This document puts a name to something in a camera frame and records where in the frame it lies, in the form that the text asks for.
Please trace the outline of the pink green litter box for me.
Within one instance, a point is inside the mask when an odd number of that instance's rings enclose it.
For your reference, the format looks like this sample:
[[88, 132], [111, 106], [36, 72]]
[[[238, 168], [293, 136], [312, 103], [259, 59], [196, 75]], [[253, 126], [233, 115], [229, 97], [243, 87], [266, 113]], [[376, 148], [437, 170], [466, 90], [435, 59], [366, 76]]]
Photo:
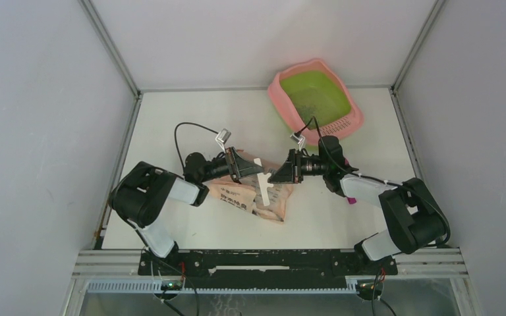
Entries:
[[322, 59], [311, 59], [278, 72], [267, 94], [290, 130], [296, 132], [307, 127], [301, 134], [310, 146], [317, 145], [319, 135], [314, 122], [304, 124], [299, 117], [296, 106], [301, 103], [318, 103], [331, 109], [333, 121], [323, 126], [318, 124], [323, 136], [342, 140], [364, 124], [364, 114], [350, 91]]

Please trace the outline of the cat litter bag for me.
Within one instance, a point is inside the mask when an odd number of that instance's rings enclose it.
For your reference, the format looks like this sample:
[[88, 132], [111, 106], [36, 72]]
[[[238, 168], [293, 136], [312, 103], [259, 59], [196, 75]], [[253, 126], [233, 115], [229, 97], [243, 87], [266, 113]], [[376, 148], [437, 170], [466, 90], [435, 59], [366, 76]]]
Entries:
[[239, 183], [224, 176], [207, 183], [210, 196], [241, 211], [275, 223], [284, 223], [287, 200], [293, 193], [290, 184], [275, 184], [267, 189], [269, 205], [265, 205], [258, 177], [254, 174], [241, 178]]

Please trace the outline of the torn white bag strip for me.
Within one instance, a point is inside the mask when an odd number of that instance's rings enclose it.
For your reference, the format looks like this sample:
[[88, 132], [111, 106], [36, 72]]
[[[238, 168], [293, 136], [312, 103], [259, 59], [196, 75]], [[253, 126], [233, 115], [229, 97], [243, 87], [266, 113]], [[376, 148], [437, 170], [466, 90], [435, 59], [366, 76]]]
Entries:
[[257, 183], [262, 203], [264, 207], [268, 207], [271, 204], [271, 199], [275, 199], [277, 195], [274, 184], [269, 182], [269, 178], [275, 170], [275, 165], [258, 157], [254, 158], [254, 163], [263, 168], [263, 171], [257, 174]]

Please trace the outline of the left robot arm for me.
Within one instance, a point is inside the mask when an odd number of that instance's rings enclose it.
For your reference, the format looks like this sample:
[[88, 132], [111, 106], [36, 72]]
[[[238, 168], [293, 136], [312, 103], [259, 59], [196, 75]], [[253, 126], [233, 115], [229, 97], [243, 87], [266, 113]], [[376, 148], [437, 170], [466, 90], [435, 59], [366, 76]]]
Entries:
[[241, 178], [263, 173], [262, 166], [244, 158], [234, 147], [228, 147], [208, 161], [198, 152], [189, 154], [183, 175], [144, 161], [139, 162], [110, 192], [107, 203], [155, 255], [154, 266], [165, 275], [179, 268], [177, 247], [159, 214], [168, 199], [194, 207], [200, 206], [210, 189], [206, 182], [229, 176], [236, 183]]

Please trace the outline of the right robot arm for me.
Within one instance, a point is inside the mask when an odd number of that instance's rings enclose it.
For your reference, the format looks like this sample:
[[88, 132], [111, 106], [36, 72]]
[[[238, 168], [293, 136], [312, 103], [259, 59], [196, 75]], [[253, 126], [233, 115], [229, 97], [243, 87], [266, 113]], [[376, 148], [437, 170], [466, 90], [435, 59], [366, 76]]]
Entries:
[[321, 176], [327, 189], [346, 198], [379, 207], [386, 229], [354, 247], [354, 264], [364, 274], [373, 273], [381, 259], [411, 254], [438, 238], [450, 236], [449, 223], [425, 183], [411, 178], [400, 184], [359, 174], [343, 155], [335, 136], [322, 136], [318, 154], [292, 149], [285, 162], [268, 178], [270, 184], [300, 184], [305, 176]]

